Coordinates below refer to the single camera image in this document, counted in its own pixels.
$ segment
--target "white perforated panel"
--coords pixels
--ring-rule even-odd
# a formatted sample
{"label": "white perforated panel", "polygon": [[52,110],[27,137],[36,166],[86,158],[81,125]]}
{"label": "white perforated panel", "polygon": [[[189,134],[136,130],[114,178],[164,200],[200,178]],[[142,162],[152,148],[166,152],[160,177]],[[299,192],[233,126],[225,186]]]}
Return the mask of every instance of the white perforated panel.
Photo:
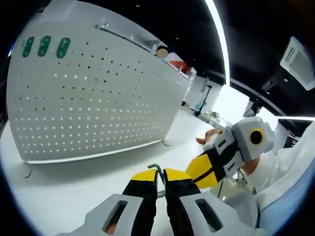
{"label": "white perforated panel", "polygon": [[[46,35],[48,51],[38,56]],[[31,52],[23,57],[31,36]],[[59,59],[64,37],[71,43]],[[16,42],[9,67],[11,130],[25,161],[101,156],[162,140],[188,86],[178,71],[119,36],[34,24]]]}

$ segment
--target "green digit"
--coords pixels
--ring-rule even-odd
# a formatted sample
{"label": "green digit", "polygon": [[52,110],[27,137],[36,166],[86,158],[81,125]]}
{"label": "green digit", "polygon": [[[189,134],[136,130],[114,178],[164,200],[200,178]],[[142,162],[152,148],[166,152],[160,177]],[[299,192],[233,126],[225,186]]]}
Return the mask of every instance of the green digit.
{"label": "green digit", "polygon": [[62,38],[60,40],[58,49],[56,51],[57,58],[62,59],[65,57],[65,55],[67,54],[67,50],[68,50],[70,43],[71,43],[70,38]]}
{"label": "green digit", "polygon": [[48,47],[50,45],[50,42],[51,42],[51,36],[49,36],[49,35],[46,35],[46,36],[41,38],[40,43],[39,43],[38,52],[37,52],[37,55],[39,57],[43,57],[46,55],[46,53],[48,51]]}
{"label": "green digit", "polygon": [[32,36],[32,37],[29,37],[27,40],[26,40],[26,43],[24,45],[24,49],[23,49],[23,52],[22,52],[22,56],[24,58],[27,58],[29,56],[29,54],[31,53],[31,49],[32,49],[32,46],[33,46],[33,43],[34,43],[34,40],[35,38]]}

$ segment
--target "robotic hand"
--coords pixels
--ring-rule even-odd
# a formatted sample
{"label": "robotic hand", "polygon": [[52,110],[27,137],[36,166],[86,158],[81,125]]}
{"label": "robotic hand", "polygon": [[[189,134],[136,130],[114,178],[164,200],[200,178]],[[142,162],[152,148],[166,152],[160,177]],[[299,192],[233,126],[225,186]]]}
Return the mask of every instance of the robotic hand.
{"label": "robotic hand", "polygon": [[[253,117],[227,127],[205,145],[186,172],[164,169],[160,173],[167,214],[174,236],[266,236],[263,229],[242,223],[237,211],[199,188],[214,186],[229,177],[245,161],[272,147],[273,133],[260,118]],[[86,215],[85,223],[59,236],[149,236],[156,215],[158,171],[133,176],[122,194],[113,194]],[[115,225],[113,234],[106,233]]]}
{"label": "robotic hand", "polygon": [[198,188],[217,185],[232,177],[245,162],[256,159],[274,145],[275,136],[259,117],[246,118],[212,136],[204,153],[192,160],[188,173]]}

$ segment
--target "green handle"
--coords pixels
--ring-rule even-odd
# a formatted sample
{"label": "green handle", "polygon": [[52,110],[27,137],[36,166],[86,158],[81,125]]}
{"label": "green handle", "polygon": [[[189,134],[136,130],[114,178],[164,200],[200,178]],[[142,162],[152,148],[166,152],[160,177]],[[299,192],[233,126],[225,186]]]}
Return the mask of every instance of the green handle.
{"label": "green handle", "polygon": [[57,58],[62,59],[65,57],[70,43],[71,43],[70,38],[62,38],[62,40],[60,40],[58,49],[56,51]]}
{"label": "green handle", "polygon": [[158,171],[158,173],[159,173],[159,176],[161,177],[162,182],[164,183],[164,174],[163,174],[163,172],[162,172],[161,167],[160,167],[158,164],[152,164],[152,165],[148,166],[149,169],[154,168],[154,167],[157,168],[157,171]]}
{"label": "green handle", "polygon": [[46,55],[46,53],[48,51],[48,47],[50,45],[50,42],[51,42],[51,36],[49,36],[49,35],[46,35],[46,36],[41,38],[38,52],[37,52],[37,55],[39,57],[43,57]]}
{"label": "green handle", "polygon": [[35,40],[35,37],[32,36],[32,37],[29,37],[27,40],[26,40],[26,43],[24,45],[24,49],[23,49],[23,52],[22,52],[22,56],[24,58],[27,58],[30,53],[31,53],[31,49],[32,49],[32,46],[33,46],[33,43],[34,43],[34,40]]}

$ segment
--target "ceiling vent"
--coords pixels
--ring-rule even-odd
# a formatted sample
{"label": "ceiling vent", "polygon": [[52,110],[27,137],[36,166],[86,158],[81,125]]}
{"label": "ceiling vent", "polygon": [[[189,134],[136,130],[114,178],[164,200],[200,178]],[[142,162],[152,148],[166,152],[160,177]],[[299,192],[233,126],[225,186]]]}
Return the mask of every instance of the ceiling vent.
{"label": "ceiling vent", "polygon": [[311,60],[307,56],[303,45],[295,37],[291,37],[280,61],[280,66],[289,72],[307,91],[315,87]]}

